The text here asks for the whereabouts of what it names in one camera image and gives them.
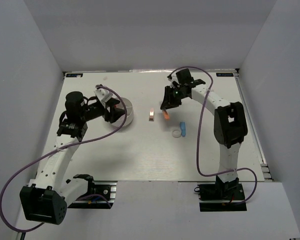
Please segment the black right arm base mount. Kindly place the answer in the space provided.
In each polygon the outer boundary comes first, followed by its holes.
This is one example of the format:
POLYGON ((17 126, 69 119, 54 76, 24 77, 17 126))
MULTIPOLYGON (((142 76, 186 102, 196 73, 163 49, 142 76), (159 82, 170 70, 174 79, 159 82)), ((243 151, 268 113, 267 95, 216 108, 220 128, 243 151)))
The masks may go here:
POLYGON ((246 212, 247 204, 241 203, 245 200, 242 184, 236 189, 230 190, 225 196, 217 193, 215 184, 199 184, 194 188, 198 194, 200 212, 246 212))

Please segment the light blue marker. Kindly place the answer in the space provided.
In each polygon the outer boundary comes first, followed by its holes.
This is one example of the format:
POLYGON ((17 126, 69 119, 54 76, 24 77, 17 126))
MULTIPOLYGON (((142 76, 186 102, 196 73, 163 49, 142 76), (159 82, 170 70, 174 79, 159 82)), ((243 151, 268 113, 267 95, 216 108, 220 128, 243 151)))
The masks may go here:
POLYGON ((179 124, 180 130, 181 130, 181 136, 185 137, 186 136, 186 123, 185 122, 180 122, 179 124))

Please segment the white tape roll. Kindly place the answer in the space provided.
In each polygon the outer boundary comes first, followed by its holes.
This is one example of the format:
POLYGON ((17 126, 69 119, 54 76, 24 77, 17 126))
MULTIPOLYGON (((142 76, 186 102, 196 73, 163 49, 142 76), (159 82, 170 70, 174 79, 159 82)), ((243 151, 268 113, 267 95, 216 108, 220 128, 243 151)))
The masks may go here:
POLYGON ((173 138, 180 138, 182 136, 182 131, 180 128, 174 127, 171 130, 171 135, 173 138))

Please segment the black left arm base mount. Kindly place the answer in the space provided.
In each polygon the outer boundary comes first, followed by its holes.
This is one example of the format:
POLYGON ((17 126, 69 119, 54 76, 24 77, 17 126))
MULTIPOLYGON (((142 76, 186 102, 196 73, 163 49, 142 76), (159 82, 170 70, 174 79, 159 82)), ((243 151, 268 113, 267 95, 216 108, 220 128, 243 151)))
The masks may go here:
POLYGON ((94 180, 89 174, 76 174, 67 179, 67 185, 79 181, 83 183, 83 194, 68 205, 69 209, 111 209, 116 198, 117 181, 94 180))

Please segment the orange grey marker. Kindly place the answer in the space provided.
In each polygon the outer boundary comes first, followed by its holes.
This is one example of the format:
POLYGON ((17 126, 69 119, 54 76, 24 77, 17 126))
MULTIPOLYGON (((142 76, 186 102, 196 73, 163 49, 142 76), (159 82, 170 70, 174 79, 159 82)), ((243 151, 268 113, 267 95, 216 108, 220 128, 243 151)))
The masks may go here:
POLYGON ((165 120, 169 120, 170 119, 170 116, 169 116, 169 114, 168 114, 168 112, 166 110, 163 110, 162 114, 163 114, 163 117, 164 117, 165 120))

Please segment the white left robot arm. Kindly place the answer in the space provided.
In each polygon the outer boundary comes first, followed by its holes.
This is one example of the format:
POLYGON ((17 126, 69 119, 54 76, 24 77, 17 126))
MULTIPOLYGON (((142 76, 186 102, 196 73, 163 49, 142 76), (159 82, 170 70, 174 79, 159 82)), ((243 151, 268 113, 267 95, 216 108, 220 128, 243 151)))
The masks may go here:
POLYGON ((72 91, 65 97, 65 111, 59 118, 57 137, 52 153, 29 185, 20 193, 20 201, 28 221, 59 225, 68 207, 76 201, 94 198, 109 201, 89 174, 76 174, 64 179, 74 153, 84 143, 87 123, 102 117, 105 122, 115 123, 127 117, 126 107, 118 107, 119 96, 107 87, 99 86, 94 96, 86 98, 80 91, 72 91))

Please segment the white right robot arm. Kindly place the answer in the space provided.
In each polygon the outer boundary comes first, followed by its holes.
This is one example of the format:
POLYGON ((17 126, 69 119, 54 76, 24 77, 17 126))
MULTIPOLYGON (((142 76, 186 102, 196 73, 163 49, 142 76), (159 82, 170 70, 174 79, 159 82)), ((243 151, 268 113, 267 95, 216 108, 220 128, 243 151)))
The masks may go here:
POLYGON ((230 102, 212 91, 202 79, 194 79, 189 68, 178 68, 167 76, 170 84, 164 88, 161 110, 177 108, 182 100, 190 98, 213 115, 213 134, 219 144, 219 168, 215 177, 215 193, 226 200, 239 185, 238 156, 248 134, 242 103, 230 102))

